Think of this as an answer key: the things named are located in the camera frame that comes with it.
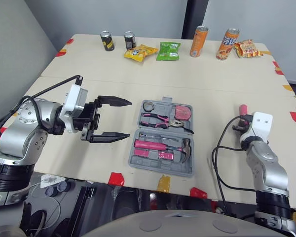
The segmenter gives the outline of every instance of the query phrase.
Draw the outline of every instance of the hammer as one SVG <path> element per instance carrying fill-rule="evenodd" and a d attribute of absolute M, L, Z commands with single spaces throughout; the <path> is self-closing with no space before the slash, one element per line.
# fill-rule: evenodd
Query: hammer
<path fill-rule="evenodd" d="M 167 146 L 163 143 L 145 142 L 145 141 L 136 140 L 134 146 L 136 148 L 151 149 L 151 150 L 157 150 L 157 151 L 172 150 L 172 151 L 182 152 L 185 155 L 182 160 L 182 163 L 184 163 L 191 156 L 190 140 L 188 138 L 184 138 L 183 144 L 184 144 L 183 147 L 170 147 L 170 146 Z"/>

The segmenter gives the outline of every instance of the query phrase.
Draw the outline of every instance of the black can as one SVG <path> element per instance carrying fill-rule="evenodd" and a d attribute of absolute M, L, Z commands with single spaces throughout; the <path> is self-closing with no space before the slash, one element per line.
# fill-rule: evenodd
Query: black can
<path fill-rule="evenodd" d="M 101 36 L 101 39 L 102 39 L 102 43 L 103 43 L 104 49 L 106 51 L 112 51 L 112 50 L 114 50 L 114 44 L 113 44 L 111 33 L 108 32 L 108 31 L 102 31 L 100 33 L 100 36 Z"/>
<path fill-rule="evenodd" d="M 136 47 L 135 35 L 134 35 L 133 32 L 131 32 L 131 31 L 125 32 L 124 38 L 125 38 L 125 43 L 126 43 L 126 49 L 127 50 L 130 50 L 130 49 Z"/>

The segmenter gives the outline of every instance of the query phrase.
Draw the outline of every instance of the soda can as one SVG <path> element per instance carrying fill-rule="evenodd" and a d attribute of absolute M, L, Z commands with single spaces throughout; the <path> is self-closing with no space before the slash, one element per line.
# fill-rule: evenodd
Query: soda can
<path fill-rule="evenodd" d="M 199 55 L 201 54 L 201 49 L 204 46 L 207 33 L 208 33 L 208 27 L 206 26 L 196 27 L 191 51 L 189 52 L 189 54 L 192 57 L 199 57 Z"/>
<path fill-rule="evenodd" d="M 220 60 L 227 59 L 238 36 L 239 36 L 239 30 L 237 29 L 230 28 L 226 31 L 225 36 L 222 39 L 222 43 L 216 54 L 217 59 L 220 59 Z"/>
<path fill-rule="evenodd" d="M 100 33 L 100 36 L 101 36 L 101 39 L 102 39 L 102 43 L 103 43 L 104 49 L 106 51 L 112 51 L 112 50 L 114 50 L 114 44 L 113 44 L 111 33 L 108 32 L 108 31 L 102 31 Z"/>
<path fill-rule="evenodd" d="M 125 43 L 126 43 L 126 49 L 130 50 L 136 47 L 136 42 L 135 42 L 135 35 L 131 31 L 127 31 L 124 34 L 125 38 Z"/>

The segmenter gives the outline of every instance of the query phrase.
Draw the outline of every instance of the toolbox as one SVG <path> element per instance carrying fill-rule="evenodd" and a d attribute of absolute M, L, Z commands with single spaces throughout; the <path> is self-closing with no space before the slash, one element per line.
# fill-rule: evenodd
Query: toolbox
<path fill-rule="evenodd" d="M 131 167 L 191 177 L 194 174 L 191 105 L 144 100 L 130 151 Z"/>

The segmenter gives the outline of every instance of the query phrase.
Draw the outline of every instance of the chip bag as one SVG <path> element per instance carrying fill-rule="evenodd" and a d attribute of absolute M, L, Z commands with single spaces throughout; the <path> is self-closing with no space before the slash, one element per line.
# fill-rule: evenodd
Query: chip bag
<path fill-rule="evenodd" d="M 263 54 L 257 50 L 256 46 L 252 42 L 252 39 L 237 42 L 234 44 L 234 47 L 239 58 L 263 56 Z"/>
<path fill-rule="evenodd" d="M 157 61 L 174 61 L 179 59 L 178 49 L 180 43 L 160 42 L 160 51 L 157 56 Z"/>
<path fill-rule="evenodd" d="M 125 52 L 125 58 L 132 58 L 138 62 L 142 62 L 146 56 L 152 55 L 158 52 L 157 48 L 151 48 L 146 45 L 139 45 L 131 50 Z"/>

